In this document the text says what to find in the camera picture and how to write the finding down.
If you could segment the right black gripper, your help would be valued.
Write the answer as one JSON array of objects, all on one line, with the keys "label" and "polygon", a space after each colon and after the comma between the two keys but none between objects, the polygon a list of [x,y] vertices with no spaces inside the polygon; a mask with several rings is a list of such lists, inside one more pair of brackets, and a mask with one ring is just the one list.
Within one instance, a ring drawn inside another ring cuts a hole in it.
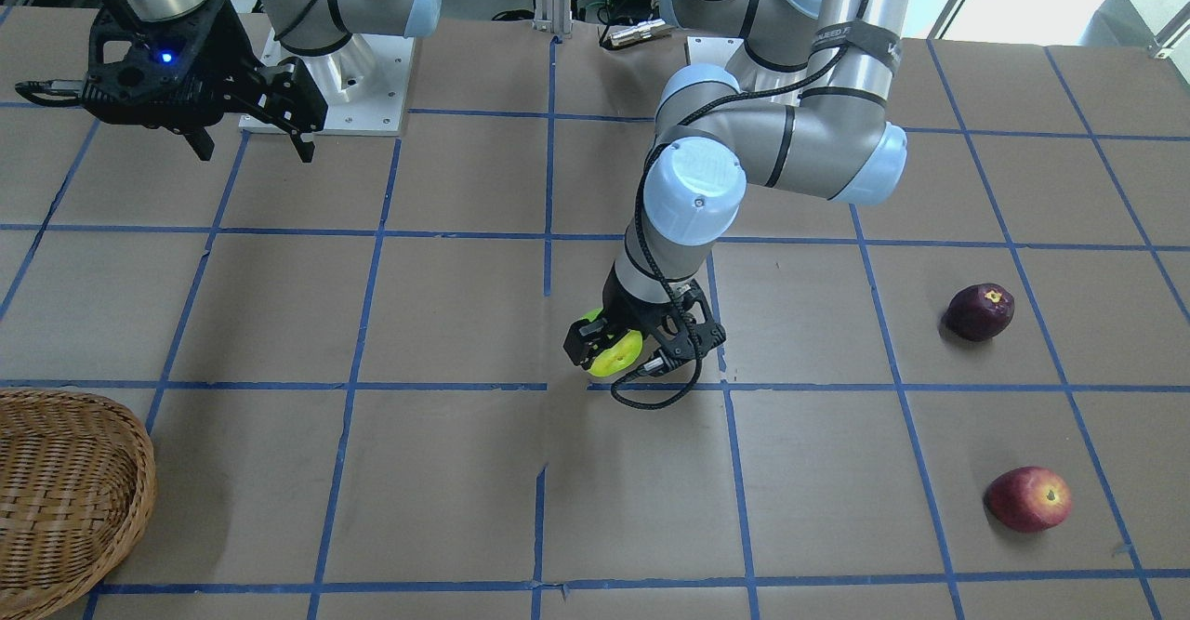
[{"label": "right black gripper", "polygon": [[82,106],[108,124],[184,133],[211,162],[208,132],[227,112],[250,112],[289,137],[305,164],[328,104],[303,60],[263,65],[230,0],[203,0],[192,13],[143,21],[130,0],[102,0],[89,35]]}]

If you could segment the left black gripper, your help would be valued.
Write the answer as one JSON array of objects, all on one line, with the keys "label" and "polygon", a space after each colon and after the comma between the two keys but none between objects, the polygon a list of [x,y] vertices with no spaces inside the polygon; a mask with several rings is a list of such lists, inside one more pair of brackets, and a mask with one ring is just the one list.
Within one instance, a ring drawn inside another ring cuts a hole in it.
[{"label": "left black gripper", "polygon": [[639,328],[643,345],[649,338],[657,345],[641,362],[646,376],[663,376],[702,359],[726,340],[725,328],[710,315],[697,281],[672,284],[671,290],[679,302],[674,303],[670,298],[663,298],[660,303],[645,301],[634,298],[616,274],[609,273],[605,283],[605,315],[584,315],[571,322],[562,349],[574,365],[581,367],[591,350],[599,353],[603,342],[612,342],[610,336]]}]

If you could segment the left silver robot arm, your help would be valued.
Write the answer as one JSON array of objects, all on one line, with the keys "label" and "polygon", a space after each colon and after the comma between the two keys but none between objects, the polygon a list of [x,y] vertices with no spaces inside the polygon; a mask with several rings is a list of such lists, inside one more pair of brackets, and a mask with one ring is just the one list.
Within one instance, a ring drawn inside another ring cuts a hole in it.
[{"label": "left silver robot arm", "polygon": [[749,184],[879,203],[906,168],[887,102],[909,0],[659,0],[664,21],[739,40],[674,73],[654,112],[602,307],[562,344],[595,376],[659,376],[725,340],[696,274]]}]

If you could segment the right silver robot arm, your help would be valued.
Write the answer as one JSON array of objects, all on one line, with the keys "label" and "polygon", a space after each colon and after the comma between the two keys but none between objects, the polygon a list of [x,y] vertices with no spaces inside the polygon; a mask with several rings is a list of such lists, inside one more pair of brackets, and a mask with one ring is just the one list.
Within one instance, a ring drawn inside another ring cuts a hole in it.
[{"label": "right silver robot arm", "polygon": [[15,84],[21,98],[84,108],[109,125],[165,129],[211,159],[208,134],[246,114],[290,138],[308,163],[309,134],[332,106],[357,96],[374,70],[368,35],[426,38],[441,0],[259,0],[284,57],[255,54],[231,0],[101,0],[84,79]]}]

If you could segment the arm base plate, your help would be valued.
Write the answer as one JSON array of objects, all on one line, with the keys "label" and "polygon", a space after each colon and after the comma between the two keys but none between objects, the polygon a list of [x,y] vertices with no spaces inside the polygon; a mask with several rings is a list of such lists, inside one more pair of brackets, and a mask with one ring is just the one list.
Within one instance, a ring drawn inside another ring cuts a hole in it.
[{"label": "arm base plate", "polygon": [[306,58],[328,104],[322,134],[400,136],[416,44],[416,38],[353,35],[339,51]]},{"label": "arm base plate", "polygon": [[735,77],[745,92],[771,90],[795,84],[806,79],[804,68],[795,71],[774,71],[752,60],[739,38],[714,38],[693,35],[687,38],[688,62],[709,62],[720,65]]}]

